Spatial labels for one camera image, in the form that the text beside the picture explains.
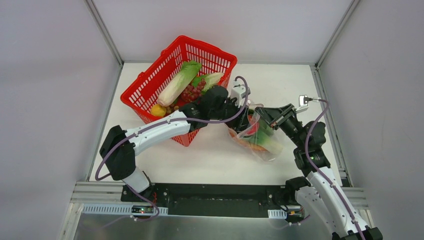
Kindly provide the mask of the red apple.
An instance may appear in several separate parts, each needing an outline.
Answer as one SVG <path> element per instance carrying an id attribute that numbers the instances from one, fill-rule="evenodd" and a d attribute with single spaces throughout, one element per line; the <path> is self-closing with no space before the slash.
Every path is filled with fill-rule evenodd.
<path id="1" fill-rule="evenodd" d="M 249 126 L 246 129 L 246 134 L 248 136 L 255 135 L 260 127 L 260 124 L 259 124 L 260 117 L 257 115 L 251 114 L 247 116 L 247 119 L 248 119 Z"/>

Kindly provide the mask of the clear pink-dotted zip bag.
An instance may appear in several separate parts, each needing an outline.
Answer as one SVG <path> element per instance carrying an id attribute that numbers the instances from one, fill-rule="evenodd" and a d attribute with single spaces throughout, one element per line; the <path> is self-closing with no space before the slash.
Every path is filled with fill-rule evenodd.
<path id="1" fill-rule="evenodd" d="M 277 133 L 255 110 L 261 103 L 251 104 L 235 120 L 227 123 L 230 137 L 263 161 L 275 160 L 283 152 L 282 134 Z"/>

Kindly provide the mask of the green white bok choy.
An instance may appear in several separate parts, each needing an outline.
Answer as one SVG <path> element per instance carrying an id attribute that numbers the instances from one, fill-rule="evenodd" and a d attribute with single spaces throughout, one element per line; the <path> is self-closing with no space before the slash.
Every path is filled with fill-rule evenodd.
<path id="1" fill-rule="evenodd" d="M 265 148 L 266 152 L 272 155 L 279 155 L 283 151 L 283 145 L 280 139 L 275 135 L 268 135 L 265 132 L 256 132 L 256 134 L 247 138 L 247 141 Z"/>

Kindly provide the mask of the pale green napa cabbage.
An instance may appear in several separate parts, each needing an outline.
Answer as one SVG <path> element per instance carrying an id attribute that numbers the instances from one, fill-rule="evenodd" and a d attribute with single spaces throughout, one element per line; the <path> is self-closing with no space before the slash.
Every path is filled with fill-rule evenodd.
<path id="1" fill-rule="evenodd" d="M 168 107 L 183 90 L 198 75 L 202 68 L 202 64 L 194 60 L 184 61 L 180 71 L 172 78 L 164 90 L 159 94 L 157 103 L 163 107 Z"/>

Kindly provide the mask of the red plastic basket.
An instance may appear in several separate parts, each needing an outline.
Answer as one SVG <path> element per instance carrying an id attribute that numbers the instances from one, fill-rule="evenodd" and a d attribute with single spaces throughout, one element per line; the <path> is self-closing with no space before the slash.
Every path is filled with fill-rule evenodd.
<path id="1" fill-rule="evenodd" d="M 238 59 L 212 44 L 180 35 L 147 70 L 138 75 L 121 94 L 120 100 L 131 107 L 144 123 L 157 121 L 159 118 L 151 115 L 151 108 L 157 104 L 160 93 L 181 70 L 183 63 L 190 61 L 202 65 L 199 75 L 223 73 L 218 84 L 226 88 Z"/>

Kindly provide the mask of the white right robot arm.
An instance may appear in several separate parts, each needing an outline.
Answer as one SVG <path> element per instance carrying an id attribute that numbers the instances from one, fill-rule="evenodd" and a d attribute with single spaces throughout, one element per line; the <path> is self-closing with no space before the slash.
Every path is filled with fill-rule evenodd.
<path id="1" fill-rule="evenodd" d="M 319 220 L 333 240 L 381 240 L 383 234 L 360 216 L 338 184 L 322 146 L 326 142 L 326 125 L 318 117 L 306 125 L 297 118 L 292 104 L 283 107 L 257 107 L 254 112 L 273 130 L 282 130 L 295 144 L 295 163 L 301 177 L 285 183 L 284 200 L 300 204 L 310 217 Z"/>

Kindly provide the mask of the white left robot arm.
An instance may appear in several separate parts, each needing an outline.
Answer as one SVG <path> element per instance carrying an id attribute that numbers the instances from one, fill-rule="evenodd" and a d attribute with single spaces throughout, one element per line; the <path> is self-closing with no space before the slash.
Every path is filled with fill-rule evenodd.
<path id="1" fill-rule="evenodd" d="M 250 89 L 236 85 L 228 91 L 215 85 L 193 102 L 187 103 L 170 115 L 144 126 L 122 129 L 112 127 L 99 150 L 102 162 L 107 167 L 107 177 L 122 181 L 133 189 L 133 195 L 140 202 L 152 198 L 151 181 L 144 171 L 136 166 L 136 156 L 144 150 L 176 136 L 192 133 L 209 124 L 230 123 L 239 119 L 247 109 Z"/>

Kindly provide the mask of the light green lettuce head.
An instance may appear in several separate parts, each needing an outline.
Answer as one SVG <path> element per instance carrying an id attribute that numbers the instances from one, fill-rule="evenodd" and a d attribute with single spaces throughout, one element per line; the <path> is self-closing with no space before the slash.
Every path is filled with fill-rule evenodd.
<path id="1" fill-rule="evenodd" d="M 209 90 L 214 85 L 217 85 L 221 78 L 224 76 L 222 72 L 215 72 L 215 73 L 209 73 L 204 74 L 200 76 L 196 76 L 190 83 L 191 86 L 197 87 L 201 82 L 205 82 L 205 84 L 202 84 L 202 90 L 201 92 L 204 94 L 207 90 Z"/>

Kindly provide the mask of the purple red grape bunch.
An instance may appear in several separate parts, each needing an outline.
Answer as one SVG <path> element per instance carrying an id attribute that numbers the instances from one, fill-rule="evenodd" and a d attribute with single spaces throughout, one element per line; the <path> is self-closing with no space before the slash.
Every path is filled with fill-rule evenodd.
<path id="1" fill-rule="evenodd" d="M 187 103 L 193 102 L 202 95 L 205 86 L 206 81 L 204 78 L 197 79 L 182 91 L 180 98 Z"/>

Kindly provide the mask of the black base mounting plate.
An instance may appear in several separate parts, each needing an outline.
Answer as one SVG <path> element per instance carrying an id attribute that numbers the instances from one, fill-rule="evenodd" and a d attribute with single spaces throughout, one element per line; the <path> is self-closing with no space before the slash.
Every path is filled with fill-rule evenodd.
<path id="1" fill-rule="evenodd" d="M 283 185 L 155 183 L 141 196 L 168 215 L 282 218 L 301 221 L 307 212 Z"/>

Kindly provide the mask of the orange yellow fruit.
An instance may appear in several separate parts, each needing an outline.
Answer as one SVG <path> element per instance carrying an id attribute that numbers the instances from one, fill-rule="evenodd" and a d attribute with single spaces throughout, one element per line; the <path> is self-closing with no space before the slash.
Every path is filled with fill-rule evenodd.
<path id="1" fill-rule="evenodd" d="M 152 116 L 155 117 L 160 117 L 163 118 L 164 116 L 167 115 L 167 108 L 160 105 L 160 104 L 155 104 L 151 109 L 150 109 L 150 114 Z"/>

